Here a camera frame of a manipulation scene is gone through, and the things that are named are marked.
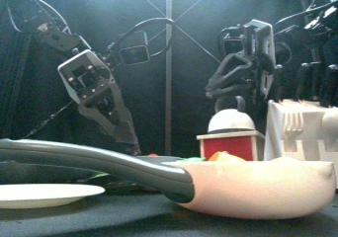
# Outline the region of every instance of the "yellow object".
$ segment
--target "yellow object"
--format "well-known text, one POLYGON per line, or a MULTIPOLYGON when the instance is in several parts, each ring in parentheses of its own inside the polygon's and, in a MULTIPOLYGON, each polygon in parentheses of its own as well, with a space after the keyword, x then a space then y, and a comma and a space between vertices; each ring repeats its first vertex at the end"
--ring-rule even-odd
POLYGON ((246 160, 228 151, 220 151, 213 154, 207 161, 220 161, 220 162, 245 162, 246 160))

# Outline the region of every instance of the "pan handle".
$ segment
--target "pan handle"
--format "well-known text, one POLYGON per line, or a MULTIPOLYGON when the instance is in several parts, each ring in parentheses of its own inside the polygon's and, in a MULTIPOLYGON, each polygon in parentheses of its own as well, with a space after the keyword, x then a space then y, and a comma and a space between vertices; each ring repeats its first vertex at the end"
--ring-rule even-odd
POLYGON ((175 202, 186 203, 194 199, 193 179, 182 168, 95 147, 31 139, 0 139, 0 161, 90 169, 157 189, 175 202))

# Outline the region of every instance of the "black backdrop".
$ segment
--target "black backdrop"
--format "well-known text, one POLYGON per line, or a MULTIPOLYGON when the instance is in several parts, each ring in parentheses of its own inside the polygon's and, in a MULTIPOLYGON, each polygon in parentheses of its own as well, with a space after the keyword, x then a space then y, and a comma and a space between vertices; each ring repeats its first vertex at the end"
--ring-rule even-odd
MULTIPOLYGON (((167 8, 167 0, 46 1, 98 52, 138 23, 163 17, 167 8)), ((57 73, 61 60, 55 52, 12 29, 4 1, 0 2, 0 134, 18 139, 70 102, 70 97, 57 73)), ((179 26, 171 46, 171 154, 187 157, 198 155, 195 136, 206 133, 214 114, 214 101, 205 97, 205 86, 222 60, 217 49, 220 31, 253 19, 273 24, 300 12, 301 4, 300 0, 171 0, 171 3, 173 19, 178 19, 179 26)), ((154 49, 163 46, 165 37, 158 37, 154 49)), ((337 62, 332 58, 337 57, 334 48, 329 48, 333 53, 326 57, 330 62, 337 62)), ((293 61, 289 78, 294 77, 298 63, 309 61, 308 56, 293 61)), ((162 55, 149 63, 121 67, 114 72, 145 154, 165 154, 166 150, 166 68, 162 55)), ((294 81, 285 83, 292 90, 294 81)), ((258 130, 265 132, 265 109, 257 112, 252 107, 249 113, 258 130)), ((77 105, 63 111, 32 138, 119 150, 114 139, 101 133, 97 123, 78 113, 77 105)))

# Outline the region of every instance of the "dark table surface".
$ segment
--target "dark table surface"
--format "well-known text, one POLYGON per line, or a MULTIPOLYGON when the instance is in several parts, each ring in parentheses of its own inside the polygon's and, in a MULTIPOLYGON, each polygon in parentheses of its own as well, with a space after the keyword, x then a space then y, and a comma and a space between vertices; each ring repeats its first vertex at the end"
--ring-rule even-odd
POLYGON ((0 236, 338 236, 338 196, 318 213, 245 220, 190 211, 162 194, 103 194, 63 206, 0 209, 0 236))

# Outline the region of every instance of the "frying pan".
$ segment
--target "frying pan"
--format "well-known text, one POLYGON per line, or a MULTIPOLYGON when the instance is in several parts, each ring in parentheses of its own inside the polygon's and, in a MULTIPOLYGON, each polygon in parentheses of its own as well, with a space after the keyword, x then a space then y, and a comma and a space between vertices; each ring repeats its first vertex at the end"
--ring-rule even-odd
POLYGON ((105 172, 159 190, 191 210, 240 218, 308 215, 328 206, 336 192, 329 162, 153 163, 89 146, 10 139, 0 139, 0 161, 105 172))

